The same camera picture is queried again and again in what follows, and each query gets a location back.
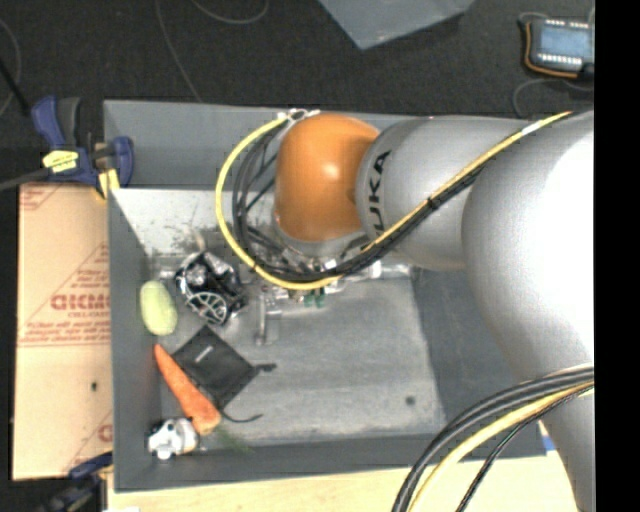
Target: cable bundle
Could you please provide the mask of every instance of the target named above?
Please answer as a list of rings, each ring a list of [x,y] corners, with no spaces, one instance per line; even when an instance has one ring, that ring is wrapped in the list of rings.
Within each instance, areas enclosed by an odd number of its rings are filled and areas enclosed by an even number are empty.
[[[456,509],[456,512],[462,512],[495,459],[524,427],[569,400],[593,390],[594,386],[593,367],[567,370],[509,388],[467,409],[445,427],[423,452],[402,484],[392,512],[407,512],[417,508],[447,468],[487,440],[510,429],[488,456],[462,498]],[[493,421],[478,430],[490,419]],[[427,466],[447,448],[450,449],[448,455],[434,467],[418,489]]]
[[[387,255],[397,247],[420,222],[437,210],[447,200],[470,186],[491,158],[526,135],[565,118],[569,114],[569,112],[564,112],[550,116],[510,135],[464,167],[456,176],[444,183],[407,215],[398,220],[391,228],[373,242],[363,247],[359,254],[339,263],[333,268],[322,270],[291,268],[290,265],[287,265],[286,260],[283,261],[284,266],[274,265],[272,262],[261,257],[253,248],[254,243],[259,243],[264,248],[267,248],[267,250],[271,250],[272,253],[273,251],[280,251],[280,254],[282,252],[282,247],[278,243],[271,240],[266,234],[256,228],[252,228],[247,220],[249,210],[251,206],[255,204],[255,202],[247,203],[249,188],[268,168],[268,165],[265,163],[265,155],[269,144],[286,126],[305,117],[305,114],[303,114],[302,117],[294,117],[295,114],[281,115],[245,137],[233,149],[222,165],[215,187],[216,217],[220,230],[236,255],[266,281],[291,290],[310,291],[323,288],[345,275],[354,274],[367,268],[375,261]],[[234,233],[232,234],[222,213],[222,190],[233,163],[252,143],[255,144],[249,149],[239,167],[233,186],[232,227]],[[256,170],[258,160],[261,160],[263,163]],[[272,186],[272,184],[273,180],[267,183],[268,187]],[[258,195],[262,196],[268,187],[261,190]]]

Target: wire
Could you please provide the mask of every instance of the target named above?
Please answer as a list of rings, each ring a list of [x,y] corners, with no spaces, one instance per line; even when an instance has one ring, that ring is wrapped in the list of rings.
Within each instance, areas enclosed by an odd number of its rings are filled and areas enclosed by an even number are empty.
[[[530,18],[547,19],[548,17],[549,16],[547,16],[543,12],[523,12],[523,13],[520,13],[520,15],[518,16],[518,23],[520,23],[520,24],[527,23],[527,21]]]
[[[247,249],[247,253],[254,259],[257,258],[259,261],[263,261],[262,258],[258,256],[258,253],[253,250],[253,245],[257,243],[262,247],[263,250],[267,252],[267,254],[272,259],[278,260],[280,263],[284,263],[284,267],[280,265],[273,267],[274,271],[277,273],[287,272],[286,267],[289,265],[289,263],[283,256],[285,247],[283,247],[275,240],[271,239],[262,231],[251,226],[249,223],[249,213],[251,209],[269,190],[269,188],[271,188],[274,182],[270,180],[269,183],[267,183],[266,186],[264,186],[258,192],[258,194],[252,199],[249,204],[247,204],[247,200],[249,198],[250,190],[253,185],[263,176],[263,174],[269,169],[269,167],[276,159],[276,155],[273,155],[267,161],[266,156],[269,144],[277,136],[281,128],[282,125],[268,132],[267,134],[262,135],[249,150],[247,156],[242,161],[240,169],[238,169],[238,173],[233,184],[231,199],[233,233],[236,237],[236,240],[240,242],[240,245],[242,247]],[[254,173],[253,170],[255,168],[255,163],[258,160],[260,161],[260,166],[258,168],[258,171]]]
[[[522,112],[522,110],[520,109],[520,105],[518,104],[518,96],[520,95],[520,93],[532,86],[532,85],[536,85],[536,84],[543,84],[543,83],[550,83],[550,82],[562,82],[565,86],[570,87],[571,89],[575,89],[577,91],[582,91],[582,92],[592,92],[593,91],[593,87],[580,87],[578,85],[572,84],[566,80],[563,80],[561,78],[534,78],[532,80],[528,80],[522,84],[520,84],[518,87],[515,88],[515,90],[513,91],[513,94],[511,95],[511,106],[513,107],[513,111],[516,113],[516,115],[520,118],[526,118],[527,115],[525,113]]]
[[[482,465],[482,467],[480,468],[480,470],[476,474],[475,478],[473,479],[473,481],[469,485],[469,488],[467,489],[467,492],[465,493],[464,497],[460,501],[460,504],[458,505],[458,508],[456,509],[456,512],[464,512],[466,510],[467,506],[471,502],[471,498],[473,497],[475,492],[478,490],[478,487],[482,483],[482,480],[484,480],[484,478],[487,476],[487,473],[489,472],[489,469],[491,469],[491,466],[493,465],[493,463],[500,456],[500,454],[504,451],[504,449],[509,445],[509,443],[511,441],[513,441],[513,439],[515,439],[515,437],[520,432],[522,432],[531,423],[540,420],[544,415],[546,415],[547,413],[551,412],[553,409],[559,407],[560,405],[563,405],[563,404],[569,402],[570,400],[573,400],[574,398],[577,398],[578,396],[582,395],[583,393],[585,393],[586,391],[588,391],[590,389],[592,389],[592,387],[586,388],[585,390],[579,390],[579,391],[576,391],[574,393],[571,393],[570,395],[565,396],[564,398],[562,398],[562,399],[558,400],[557,402],[551,404],[547,408],[545,408],[542,411],[540,411],[539,413],[531,416],[530,418],[528,418],[527,420],[523,421],[522,423],[519,423],[515,428],[513,428],[502,439],[502,441],[500,441],[495,446],[495,448],[491,451],[489,456],[486,458],[486,460],[484,461],[484,464]]]
[[[17,187],[19,185],[23,185],[25,183],[30,183],[32,181],[39,181],[46,178],[48,175],[49,169],[38,169],[37,171],[32,171],[27,174],[21,174],[17,178],[12,178],[0,182],[0,192]]]
[[[577,391],[584,391],[592,385],[593,381],[589,381],[588,383],[572,387],[568,390],[559,391],[557,393],[553,393],[549,396],[536,400],[533,403],[527,404],[523,407],[520,407],[519,409],[516,409],[515,411],[505,414],[494,423],[488,425],[487,427],[484,427],[477,433],[465,439],[462,443],[456,446],[427,476],[423,485],[418,490],[415,500],[411,504],[410,510],[420,505],[420,503],[424,500],[424,497],[427,496],[429,491],[435,486],[438,479],[441,478],[441,476],[447,469],[462,460],[465,455],[483,444],[485,441],[491,439],[507,428],[525,421],[536,414],[539,414],[547,407],[555,404],[557,401],[571,395],[572,393],[575,393]]]
[[[390,241],[389,243],[385,243],[384,247],[376,247],[375,249],[367,252],[367,254],[362,254],[360,256],[357,256],[355,258],[348,260],[347,262],[343,262],[343,264],[339,268],[334,268],[333,271],[330,273],[322,272],[322,271],[312,271],[312,269],[309,268],[308,263],[303,263],[302,261],[299,262],[299,266],[300,266],[299,269],[296,267],[291,267],[291,265],[288,265],[288,269],[283,269],[281,267],[274,267],[268,261],[261,258],[259,254],[257,254],[256,252],[253,252],[251,242],[249,240],[249,237],[247,236],[246,226],[244,226],[244,223],[248,219],[249,210],[253,207],[256,200],[259,199],[260,196],[263,195],[263,193],[266,193],[266,190],[268,190],[272,186],[272,184],[275,183],[275,178],[272,178],[267,183],[267,185],[258,193],[256,198],[254,198],[251,201],[251,203],[247,205],[246,198],[248,197],[248,194],[249,194],[250,185],[254,183],[264,173],[264,171],[266,170],[266,167],[263,165],[255,175],[251,176],[253,166],[251,163],[249,163],[248,165],[246,164],[247,162],[255,161],[257,159],[257,155],[260,152],[262,152],[263,161],[264,161],[268,144],[271,142],[272,139],[273,137],[268,138],[267,135],[263,135],[258,140],[258,142],[254,144],[252,149],[249,150],[249,153],[243,160],[243,163],[240,166],[240,169],[238,170],[238,175],[236,178],[236,183],[234,184],[234,193],[233,193],[233,204],[237,205],[237,208],[233,214],[234,232],[236,233],[236,236],[238,237],[238,241],[240,242],[241,246],[247,249],[249,255],[257,262],[259,266],[263,267],[266,271],[275,274],[277,277],[285,278],[289,281],[309,282],[309,281],[327,277],[328,275],[336,276],[336,275],[341,275],[343,273],[350,274],[358,271],[359,269],[363,269],[364,267],[369,266],[371,263],[373,263],[376,259],[381,258],[384,255],[384,253],[388,252],[395,244],[397,244],[397,242],[399,241],[399,238],[402,235],[402,233],[400,232],[398,233],[398,236],[397,236],[398,239]],[[273,159],[275,159],[275,156],[272,157],[272,159],[266,165],[270,165]],[[359,240],[358,245],[362,245],[366,241],[367,239],[365,237],[364,240]],[[286,248],[281,246],[279,247],[279,250],[272,251],[271,256],[272,257],[280,256],[282,258],[283,251],[287,249],[290,250],[291,248]],[[346,257],[346,253],[342,254],[339,257],[339,259],[344,260],[345,257]]]
[[[227,18],[225,16],[220,16],[219,14],[216,14],[215,12],[212,12],[206,9],[196,0],[191,0],[191,3],[195,5],[198,9],[200,9],[200,11],[202,11],[205,15],[209,16],[210,18],[221,21],[222,23],[227,23],[229,25],[249,25],[251,23],[255,23],[256,21],[263,18],[264,15],[267,14],[267,11],[269,10],[269,0],[264,0],[264,5],[262,9],[256,15],[251,16],[249,18],[237,19],[237,18]]]
[[[264,416],[264,414],[254,414],[253,416],[250,416],[249,418],[243,418],[243,419],[237,419],[234,418],[233,416],[229,416],[227,414],[227,412],[222,409],[222,408],[218,408],[218,410],[220,411],[220,415],[227,421],[230,421],[231,423],[251,423],[254,422],[256,420],[259,420],[260,418],[262,418]]]
[[[462,412],[449,423],[425,449],[418,461],[407,474],[393,506],[393,512],[405,512],[408,509],[419,480],[435,456],[450,442],[456,440],[470,428],[480,422],[494,418],[513,408],[544,398],[551,393],[577,386],[593,379],[593,367],[566,370],[561,374],[549,375],[534,381],[524,382],[508,388]]]
[[[229,226],[227,225],[227,221],[225,220],[224,215],[222,213],[222,189],[224,187],[227,174],[229,173],[229,170],[231,169],[231,165],[233,164],[233,162],[238,158],[238,155],[240,155],[240,153],[242,153],[242,151],[244,151],[244,149],[247,146],[249,146],[249,144],[251,144],[254,140],[264,135],[265,133],[271,131],[272,129],[276,128],[277,126],[283,124],[284,122],[287,121],[287,119],[288,119],[287,117],[281,116],[279,118],[274,119],[273,121],[270,121],[262,125],[258,129],[254,130],[252,133],[247,135],[244,139],[242,139],[242,141],[240,141],[240,143],[235,148],[233,148],[233,151],[231,151],[231,153],[225,160],[224,164],[222,165],[222,168],[220,169],[220,174],[218,175],[218,180],[216,183],[216,188],[215,188],[216,218],[218,220],[220,231],[222,232],[222,235],[224,236],[225,240],[227,241],[227,243],[229,244],[233,252],[236,253],[236,255],[245,264],[247,264],[249,268],[254,269],[255,272],[260,277],[282,288],[289,288],[293,290],[314,290],[316,288],[322,288],[324,286],[331,284],[332,282],[336,281],[340,276],[322,279],[320,281],[313,282],[313,283],[291,283],[291,282],[287,282],[282,279],[279,279],[275,276],[272,276],[271,274],[263,270],[261,267],[257,266],[256,262],[251,258],[251,256],[249,256],[247,252],[238,245],[236,240],[233,238],[231,232],[229,231]]]
[[[178,69],[180,70],[180,74],[182,75],[182,78],[184,79],[184,81],[186,82],[187,86],[191,90],[191,94],[193,94],[193,97],[199,103],[204,103],[202,97],[200,96],[200,94],[198,94],[198,91],[196,90],[195,86],[193,85],[193,82],[191,82],[191,79],[189,78],[189,75],[187,74],[186,70],[184,69],[184,66],[182,65],[182,62],[180,62],[180,58],[178,57],[178,53],[176,52],[176,49],[174,48],[173,44],[171,43],[171,40],[169,39],[169,34],[167,32],[167,27],[164,24],[164,18],[162,16],[162,11],[160,10],[160,0],[154,0],[154,4],[155,4],[155,10],[156,10],[156,18],[158,19],[158,24],[160,25],[160,30],[162,30],[162,37],[164,38],[164,42],[167,45],[167,48],[169,49],[169,52],[171,53],[171,56],[173,57],[173,61],[176,63],[176,66],[178,66]]]
[[[16,72],[15,72],[15,79],[13,80],[15,82],[15,84],[19,84],[20,83],[20,79],[22,78],[22,52],[20,51],[20,44],[18,43],[18,39],[16,38],[16,36],[14,35],[14,33],[12,32],[11,28],[9,28],[9,25],[7,25],[7,23],[2,20],[0,18],[0,27],[2,27],[2,29],[7,33],[7,35],[9,36],[9,39],[11,40],[11,44],[13,45],[13,49],[14,49],[14,53],[16,56]],[[9,84],[9,87],[11,87],[11,76],[8,74],[8,70],[7,70],[7,83]],[[2,106],[0,106],[0,117],[2,117],[5,113],[5,111],[7,110],[7,108],[9,108],[9,105],[11,104],[11,100],[13,99],[13,97],[16,95],[16,91],[14,90],[13,87],[11,87],[11,92],[9,92],[9,94],[7,95],[7,98],[4,100],[4,103],[2,104]],[[22,104],[22,108],[23,110],[25,109],[25,104],[26,101],[21,101],[20,103]]]
[[[391,228],[389,228],[373,242],[364,247],[360,254],[348,260],[347,262],[337,265],[332,269],[310,271],[306,273],[286,271],[283,272],[281,269],[277,269],[271,266],[262,258],[259,258],[257,254],[249,254],[251,252],[250,244],[245,243],[244,246],[241,246],[238,243],[238,240],[234,239],[222,214],[222,190],[224,188],[229,170],[231,169],[234,161],[238,158],[240,153],[242,153],[242,151],[244,151],[254,141],[259,140],[263,136],[271,135],[272,130],[278,129],[279,131],[282,128],[280,125],[282,125],[285,120],[288,119],[290,122],[296,121],[293,120],[291,116],[286,117],[285,115],[281,115],[279,119],[261,126],[254,132],[250,133],[247,137],[245,137],[225,160],[216,182],[216,216],[218,219],[218,223],[220,224],[223,236],[225,237],[229,246],[236,253],[236,255],[238,255],[238,257],[240,257],[242,261],[249,265],[251,269],[255,270],[256,273],[258,273],[258,275],[260,275],[260,277],[262,277],[266,281],[291,290],[311,291],[318,288],[323,288],[340,279],[346,274],[355,273],[368,267],[374,261],[377,261],[384,255],[388,254],[429,214],[434,212],[444,202],[446,202],[451,197],[455,196],[461,190],[473,183],[475,178],[482,171],[483,166],[486,164],[486,162],[494,158],[498,153],[511,146],[515,142],[519,141],[526,135],[537,131],[543,126],[558,121],[559,119],[562,119],[569,114],[570,112],[563,112],[536,121],[526,126],[522,130],[510,135],[509,137],[506,137],[504,140],[502,140],[494,147],[473,160],[470,164],[465,166],[458,174],[444,183],[428,198],[418,204],[418,206],[416,206],[412,211],[398,220]],[[247,155],[245,161],[243,162],[242,168],[245,168],[244,164],[249,159],[256,158],[256,152],[259,150],[260,144],[263,143],[264,139],[258,143],[258,149],[256,148],[256,146],[254,146],[254,148],[250,150],[249,155]],[[243,174],[240,177],[236,178],[236,180],[238,179],[247,178],[246,175]]]
[[[269,181],[265,184],[265,186],[262,187],[260,191],[255,195],[255,197],[249,202],[249,204],[247,205],[247,212],[251,211],[251,209],[255,206],[255,204],[262,198],[262,196],[264,196],[269,191],[269,189],[271,189],[271,187],[273,187],[275,184],[276,184],[275,178],[269,179]]]

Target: display screen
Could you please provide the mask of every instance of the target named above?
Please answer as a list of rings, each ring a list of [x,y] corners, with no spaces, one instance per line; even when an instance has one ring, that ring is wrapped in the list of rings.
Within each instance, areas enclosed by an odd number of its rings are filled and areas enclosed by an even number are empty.
[[[593,55],[591,31],[545,26],[540,32],[539,51],[589,59]]]

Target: black floor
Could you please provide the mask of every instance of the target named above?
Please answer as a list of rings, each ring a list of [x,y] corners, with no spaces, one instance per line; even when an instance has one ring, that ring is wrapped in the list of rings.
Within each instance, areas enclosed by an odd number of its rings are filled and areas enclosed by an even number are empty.
[[[258,12],[264,0],[200,1],[234,17]],[[6,24],[19,43],[20,87],[27,101],[48,94],[82,97],[82,133],[94,138],[101,136],[105,98],[196,101],[163,39],[158,6],[193,89],[205,102],[505,117],[516,116],[514,90],[540,78],[522,65],[518,16],[535,11],[585,20],[593,7],[591,0],[477,0],[463,16],[362,51],[315,0],[270,0],[266,15],[250,25],[206,17],[188,0],[0,5],[0,58],[14,72]],[[0,109],[8,93],[0,79]],[[593,93],[545,82],[523,90],[519,103],[532,116],[587,109]],[[37,168],[42,148],[14,99],[0,115],[0,181]],[[66,482],[10,481],[15,191],[0,192],[0,221],[0,435],[7,439],[0,451],[0,510],[21,512]]]

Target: black cable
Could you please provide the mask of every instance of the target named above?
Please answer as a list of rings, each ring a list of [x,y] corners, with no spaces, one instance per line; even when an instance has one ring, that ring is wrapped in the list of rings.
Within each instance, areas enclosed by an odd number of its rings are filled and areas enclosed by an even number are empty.
[[[255,206],[255,204],[262,199],[264,196],[274,185],[276,184],[276,179],[271,178],[267,184],[260,189],[260,191],[255,195],[255,197],[249,202],[247,205],[247,213],[251,211],[251,209]]]
[[[7,110],[14,96],[16,100],[18,100],[18,103],[20,103],[20,110],[22,112],[22,115],[24,115],[25,117],[28,117],[30,115],[31,107],[29,106],[29,102],[26,100],[26,98],[22,94],[22,91],[18,87],[18,83],[20,82],[20,78],[22,75],[22,53],[20,51],[20,44],[18,43],[18,39],[16,38],[14,33],[11,31],[11,28],[9,28],[9,25],[7,25],[7,23],[2,19],[0,19],[0,27],[2,27],[2,29],[6,32],[7,36],[9,36],[9,39],[11,40],[11,44],[13,45],[13,49],[16,55],[15,79],[13,78],[13,76],[11,76],[11,72],[7,69],[4,61],[0,57],[0,74],[2,74],[5,81],[7,82],[7,85],[9,86],[9,89],[11,89],[11,92],[7,96],[7,99],[4,101],[3,105],[0,107],[0,117]]]
[[[425,201],[421,208],[414,213],[408,221],[388,235],[384,240],[373,244],[363,252],[347,261],[339,263],[333,268],[320,270],[315,269],[309,270],[308,272],[283,269],[280,266],[274,266],[271,262],[266,261],[252,249],[246,225],[248,222],[246,218],[246,197],[248,195],[247,184],[251,182],[251,176],[254,172],[253,167],[257,161],[258,152],[267,151],[268,145],[273,140],[275,134],[279,133],[284,126],[286,125],[279,124],[263,134],[249,150],[249,153],[243,160],[240,166],[240,173],[236,177],[237,181],[234,183],[235,197],[233,199],[233,204],[236,206],[234,210],[235,214],[233,215],[234,221],[232,230],[236,234],[236,240],[246,248],[247,254],[255,262],[256,266],[259,266],[274,277],[290,282],[308,283],[327,277],[350,275],[366,269],[371,264],[393,251],[398,244],[401,243],[424,219],[435,212],[442,204],[469,187],[484,169],[484,164],[478,165],[474,169],[470,169],[463,179],[456,181],[454,184],[438,193],[437,197],[431,197]],[[262,172],[264,172],[264,169],[258,170],[258,173]]]
[[[41,179],[46,178],[48,175],[49,175],[49,169],[38,169],[37,171],[33,171],[27,174],[22,174],[17,178],[5,180],[3,182],[0,182],[0,192],[2,192],[3,190],[17,187],[19,185],[23,185],[25,183],[30,183],[32,181],[39,181]]]
[[[518,104],[518,96],[524,89],[532,85],[552,83],[552,82],[561,82],[566,87],[569,87],[570,89],[575,89],[577,91],[593,92],[592,87],[580,87],[578,85],[572,84],[567,80],[563,80],[561,78],[533,78],[531,80],[521,83],[518,87],[514,89],[513,94],[511,95],[511,106],[516,116],[518,116],[520,119],[524,119],[527,117],[527,115],[524,112],[522,112],[522,110],[520,109],[520,105]]]
[[[522,12],[518,15],[518,24],[521,26],[525,25],[531,18],[539,18],[539,19],[546,20],[547,18],[549,18],[549,16],[547,16],[543,12],[535,12],[535,11]]]
[[[478,490],[478,487],[482,483],[482,480],[484,480],[484,478],[487,476],[487,473],[489,472],[489,469],[491,469],[491,466],[493,465],[493,463],[500,456],[500,454],[504,451],[504,449],[509,445],[509,443],[520,432],[522,432],[522,430],[524,430],[525,427],[527,427],[528,425],[530,425],[534,421],[540,420],[543,416],[545,416],[547,413],[551,412],[552,410],[556,409],[560,405],[566,404],[567,402],[573,400],[574,398],[577,398],[578,396],[582,395],[583,393],[585,393],[585,392],[587,392],[587,391],[589,391],[591,389],[593,389],[593,386],[587,387],[585,389],[581,389],[580,391],[576,391],[575,393],[571,393],[570,395],[567,395],[564,398],[560,398],[557,402],[554,402],[553,404],[551,404],[548,407],[544,408],[542,411],[534,414],[530,418],[527,418],[526,420],[524,420],[521,423],[519,423],[518,425],[516,425],[502,439],[502,441],[500,441],[495,446],[495,448],[491,451],[489,456],[486,458],[486,460],[484,461],[484,464],[482,465],[482,467],[480,468],[480,470],[476,474],[475,478],[473,479],[473,482],[471,482],[471,484],[469,485],[469,488],[467,489],[467,492],[465,493],[464,497],[460,501],[460,504],[458,505],[458,508],[456,508],[456,512],[464,512],[464,510],[466,510],[467,506],[469,505],[469,502],[471,501],[471,498],[473,497],[475,492]]]
[[[222,416],[225,420],[230,421],[231,423],[251,423],[252,421],[259,420],[264,416],[264,414],[256,414],[249,418],[239,420],[234,418],[233,416],[229,416],[224,409],[219,409],[219,410],[220,410],[220,416]]]
[[[501,391],[461,413],[431,441],[414,464],[398,492],[392,511],[406,512],[420,477],[435,455],[466,430],[505,411],[584,383],[593,376],[593,368],[588,368],[526,382]]]
[[[162,31],[162,37],[164,38],[164,42],[167,45],[167,48],[169,49],[171,56],[173,57],[173,61],[175,62],[176,66],[178,66],[178,69],[180,70],[180,74],[182,75],[182,78],[184,79],[187,86],[191,90],[191,94],[193,94],[193,97],[199,103],[204,103],[204,100],[202,99],[200,94],[198,94],[198,91],[193,85],[193,82],[191,82],[189,75],[184,69],[182,62],[180,62],[180,58],[178,57],[178,52],[176,52],[176,49],[174,48],[173,43],[171,43],[171,40],[169,39],[169,33],[167,32],[167,27],[164,24],[162,11],[160,10],[160,0],[154,0],[154,5],[155,5],[155,11],[156,11],[156,19],[158,20],[158,25],[160,25],[160,30]]]
[[[264,0],[264,5],[262,6],[262,9],[260,9],[260,11],[258,11],[257,14],[250,16],[249,18],[227,18],[226,16],[221,16],[213,11],[210,11],[209,9],[206,9],[202,4],[200,4],[196,0],[190,0],[190,1],[195,7],[200,9],[201,12],[209,16],[209,18],[213,18],[214,20],[221,21],[222,23],[226,23],[228,25],[249,25],[251,23],[255,23],[256,21],[263,18],[264,15],[267,14],[267,11],[269,10],[269,0]]]
[[[267,237],[262,231],[253,226],[248,226],[249,236],[257,243],[262,245],[266,249],[270,249],[272,251],[281,251],[282,247],[276,244],[273,240]]]
[[[258,180],[268,169],[266,165],[265,157],[266,152],[268,150],[269,144],[271,141],[280,133],[280,127],[276,127],[276,130],[273,130],[269,133],[266,133],[262,136],[256,144],[249,150],[246,158],[242,162],[240,169],[238,171],[238,175],[234,182],[233,192],[232,192],[232,215],[234,219],[233,230],[236,234],[237,240],[251,252],[255,252],[251,249],[251,240],[255,239],[256,232],[258,230],[256,228],[252,228],[253,236],[250,231],[249,226],[249,208],[247,205],[247,198],[249,196],[249,190],[253,183]],[[255,164],[260,158],[261,165],[258,168],[257,172],[254,173]],[[277,248],[275,251],[270,251],[270,254],[276,257],[282,253],[283,248],[280,247],[276,242],[271,240],[267,235],[261,233],[262,240],[266,241],[268,244],[262,244],[264,247],[271,246],[272,248]],[[276,267],[279,271],[284,271],[282,267]]]

